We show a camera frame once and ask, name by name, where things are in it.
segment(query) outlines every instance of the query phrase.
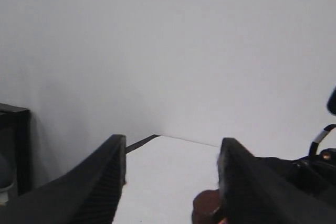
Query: white tabletop surface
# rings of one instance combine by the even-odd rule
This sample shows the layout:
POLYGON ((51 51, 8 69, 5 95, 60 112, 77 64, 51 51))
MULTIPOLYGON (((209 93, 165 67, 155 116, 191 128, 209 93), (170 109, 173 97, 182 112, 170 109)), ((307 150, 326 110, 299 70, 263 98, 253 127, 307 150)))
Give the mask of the white tabletop surface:
POLYGON ((218 187, 219 148, 160 136, 127 154, 115 224, 191 223, 192 202, 218 187))

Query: white table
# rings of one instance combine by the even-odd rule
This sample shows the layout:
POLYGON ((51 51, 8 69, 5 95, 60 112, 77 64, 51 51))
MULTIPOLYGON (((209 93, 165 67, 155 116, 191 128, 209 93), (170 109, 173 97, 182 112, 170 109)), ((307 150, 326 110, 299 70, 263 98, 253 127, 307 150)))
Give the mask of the white table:
POLYGON ((159 136, 127 154, 115 224, 191 223, 198 193, 218 188, 219 148, 159 136))

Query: brown round object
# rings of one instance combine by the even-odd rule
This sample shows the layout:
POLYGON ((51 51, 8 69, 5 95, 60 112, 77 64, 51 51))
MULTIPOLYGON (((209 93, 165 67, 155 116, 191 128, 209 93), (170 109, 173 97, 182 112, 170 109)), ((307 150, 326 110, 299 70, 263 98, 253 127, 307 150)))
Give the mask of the brown round object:
POLYGON ((198 194, 193 202, 193 224, 212 223, 211 216, 219 208, 220 203, 218 190, 206 190, 198 194))

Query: white wall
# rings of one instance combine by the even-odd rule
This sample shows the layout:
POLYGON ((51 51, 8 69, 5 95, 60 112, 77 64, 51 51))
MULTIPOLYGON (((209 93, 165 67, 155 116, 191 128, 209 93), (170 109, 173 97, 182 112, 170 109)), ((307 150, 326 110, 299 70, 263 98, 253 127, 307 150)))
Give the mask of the white wall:
POLYGON ((335 17, 335 0, 0 0, 0 101, 35 114, 37 184, 112 133, 298 157, 334 122, 335 17))

